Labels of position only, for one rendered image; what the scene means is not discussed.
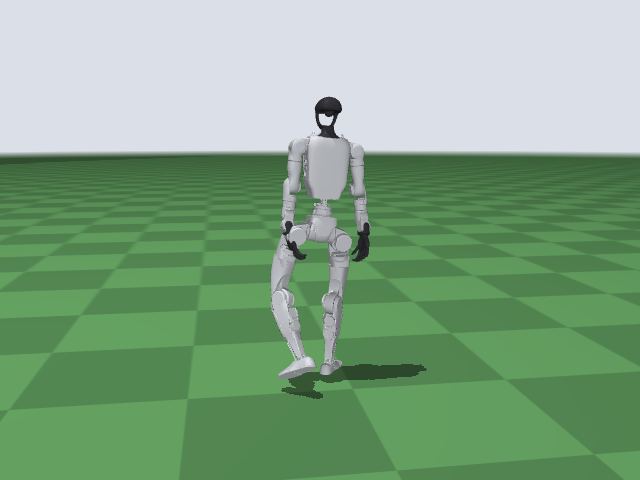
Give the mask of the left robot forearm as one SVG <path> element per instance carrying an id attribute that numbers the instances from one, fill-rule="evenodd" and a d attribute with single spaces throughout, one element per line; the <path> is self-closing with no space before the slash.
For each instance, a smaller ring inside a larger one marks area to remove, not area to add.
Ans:
<path id="1" fill-rule="evenodd" d="M 288 179 L 285 179 L 283 183 L 283 207 L 282 207 L 282 222 L 280 224 L 281 229 L 286 232 L 285 223 L 287 221 L 291 221 L 294 226 L 294 215 L 295 215 L 295 205 L 297 202 L 297 197 L 295 195 L 290 195 L 290 182 Z"/>

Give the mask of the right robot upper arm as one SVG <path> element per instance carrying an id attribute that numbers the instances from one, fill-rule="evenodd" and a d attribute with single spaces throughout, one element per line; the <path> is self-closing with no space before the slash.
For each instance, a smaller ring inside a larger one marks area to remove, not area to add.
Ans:
<path id="1" fill-rule="evenodd" d="M 364 149 L 360 144 L 350 143 L 350 170 L 353 183 L 349 184 L 349 192 L 353 197 L 364 196 Z"/>

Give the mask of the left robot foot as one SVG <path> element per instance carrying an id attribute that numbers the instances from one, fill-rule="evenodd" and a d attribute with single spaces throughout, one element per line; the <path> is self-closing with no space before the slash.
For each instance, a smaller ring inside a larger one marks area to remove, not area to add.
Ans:
<path id="1" fill-rule="evenodd" d="M 298 361 L 293 361 L 285 370 L 278 374 L 280 379 L 290 379 L 300 376 L 306 372 L 316 369 L 315 361 L 312 357 L 303 357 Z"/>

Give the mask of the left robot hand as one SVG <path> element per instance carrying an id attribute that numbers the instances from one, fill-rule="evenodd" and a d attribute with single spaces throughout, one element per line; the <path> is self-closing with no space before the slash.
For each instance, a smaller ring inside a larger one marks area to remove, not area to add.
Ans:
<path id="1" fill-rule="evenodd" d="M 289 234 L 291 228 L 293 227 L 292 222 L 291 221 L 287 221 L 285 223 L 285 227 L 286 227 L 286 232 L 283 231 L 283 235 Z M 305 257 L 305 256 L 307 256 L 306 254 L 302 254 L 302 253 L 299 252 L 295 241 L 292 241 L 292 243 L 290 243 L 289 240 L 288 240 L 287 241 L 287 245 L 288 245 L 289 249 L 293 251 L 293 255 L 295 256 L 295 258 L 297 258 L 299 260 L 303 260 L 303 259 L 306 258 Z"/>

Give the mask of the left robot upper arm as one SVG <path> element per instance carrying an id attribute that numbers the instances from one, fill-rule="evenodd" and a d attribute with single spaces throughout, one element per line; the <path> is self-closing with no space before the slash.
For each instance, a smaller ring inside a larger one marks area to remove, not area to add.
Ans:
<path id="1" fill-rule="evenodd" d="M 301 190 L 300 174 L 302 169 L 301 157 L 308 148 L 309 138 L 294 139 L 288 146 L 288 180 L 290 182 L 290 193 L 296 194 Z"/>

